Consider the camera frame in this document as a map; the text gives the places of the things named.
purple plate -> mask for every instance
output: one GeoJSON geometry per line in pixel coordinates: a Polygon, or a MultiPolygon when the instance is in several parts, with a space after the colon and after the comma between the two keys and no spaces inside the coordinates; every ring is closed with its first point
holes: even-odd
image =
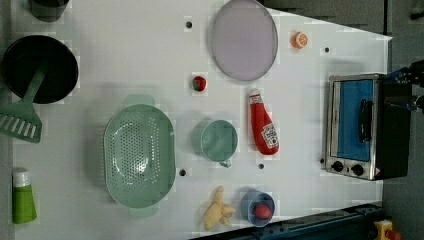
{"type": "Polygon", "coordinates": [[[216,16],[212,52],[220,69],[231,78],[256,80],[271,68],[277,55],[274,20],[255,0],[232,0],[216,16]]]}

small bowl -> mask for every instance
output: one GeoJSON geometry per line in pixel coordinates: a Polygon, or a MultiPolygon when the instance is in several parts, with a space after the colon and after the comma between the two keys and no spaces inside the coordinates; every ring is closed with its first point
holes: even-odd
{"type": "Polygon", "coordinates": [[[249,221],[251,224],[253,224],[255,227],[264,227],[265,225],[267,225],[274,216],[274,211],[274,200],[270,195],[264,192],[252,190],[246,193],[246,195],[244,195],[243,199],[241,200],[242,217],[249,221]],[[260,203],[267,205],[271,210],[271,215],[266,219],[258,218],[253,213],[256,205],[260,203]]]}

green mug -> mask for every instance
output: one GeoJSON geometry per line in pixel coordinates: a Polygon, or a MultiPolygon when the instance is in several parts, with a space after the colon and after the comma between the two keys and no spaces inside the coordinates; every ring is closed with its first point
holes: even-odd
{"type": "Polygon", "coordinates": [[[230,157],[237,149],[238,137],[234,126],[224,120],[206,126],[200,139],[200,148],[207,159],[223,167],[231,167],[230,157]]]}

green bottle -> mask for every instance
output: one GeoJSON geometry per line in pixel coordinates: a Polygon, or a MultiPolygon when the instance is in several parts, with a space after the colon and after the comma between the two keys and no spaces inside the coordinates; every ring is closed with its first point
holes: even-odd
{"type": "Polygon", "coordinates": [[[29,171],[22,169],[14,171],[12,196],[13,223],[27,223],[37,218],[29,171]]]}

white table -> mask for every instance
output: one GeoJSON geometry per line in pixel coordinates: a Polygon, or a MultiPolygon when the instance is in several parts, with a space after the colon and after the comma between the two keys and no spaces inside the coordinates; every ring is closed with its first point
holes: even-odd
{"type": "Polygon", "coordinates": [[[41,143],[13,141],[14,166],[32,172],[39,214],[35,222],[16,225],[17,240],[187,239],[251,226],[237,212],[231,227],[203,229],[203,214],[219,185],[225,188],[224,202],[237,210],[250,188],[270,193],[276,203],[273,222],[381,201],[381,181],[328,174],[319,160],[328,77],[385,72],[390,38],[270,10],[279,33],[277,60],[261,79],[240,82],[220,72],[207,47],[211,20],[224,3],[73,0],[59,21],[43,23],[25,9],[26,1],[12,1],[11,42],[49,35],[64,41],[80,64],[70,96],[36,105],[44,124],[41,143]],[[185,29],[187,20],[193,22],[191,30],[185,29]],[[310,39],[302,50],[289,44],[296,31],[310,39]],[[208,80],[203,94],[190,88],[196,73],[208,80]],[[255,149],[247,86],[262,91],[272,113],[280,139],[275,156],[264,157],[255,149]],[[131,93],[152,94],[171,119],[177,171],[188,172],[177,175],[150,217],[113,201],[104,181],[104,127],[131,93]],[[236,126],[239,146],[231,168],[193,152],[190,134],[204,118],[236,126]]]}

